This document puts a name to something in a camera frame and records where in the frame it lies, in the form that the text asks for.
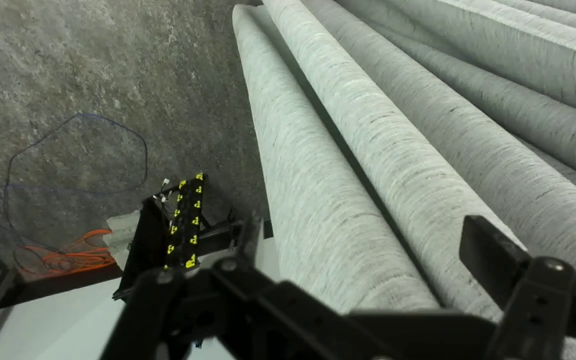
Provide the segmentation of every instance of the yellow sticker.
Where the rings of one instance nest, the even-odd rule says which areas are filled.
[[[187,269],[194,269],[197,266],[197,254],[191,256],[191,261],[187,263]]]

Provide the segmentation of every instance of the concrete floor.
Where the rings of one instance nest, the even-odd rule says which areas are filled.
[[[163,178],[199,170],[219,199],[212,218],[256,208],[237,3],[0,0],[3,253],[19,238],[76,249],[83,233],[138,208]],[[113,122],[72,119],[81,112]]]

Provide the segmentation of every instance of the black machine part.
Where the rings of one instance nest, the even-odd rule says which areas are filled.
[[[501,325],[452,312],[340,316],[242,259],[194,272],[150,270],[130,288],[104,360],[189,359],[219,339],[242,360],[555,360],[576,337],[576,272],[532,261],[485,218],[467,218],[462,263],[505,308]]]

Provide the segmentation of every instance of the white surface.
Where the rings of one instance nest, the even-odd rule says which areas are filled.
[[[130,243],[141,222],[141,211],[109,218],[107,224],[113,230],[102,241],[109,247],[115,263],[124,270],[130,254]]]
[[[123,315],[113,293],[120,280],[49,296],[16,306],[0,330],[0,360],[94,360]],[[217,342],[194,351],[193,360],[231,359]]]

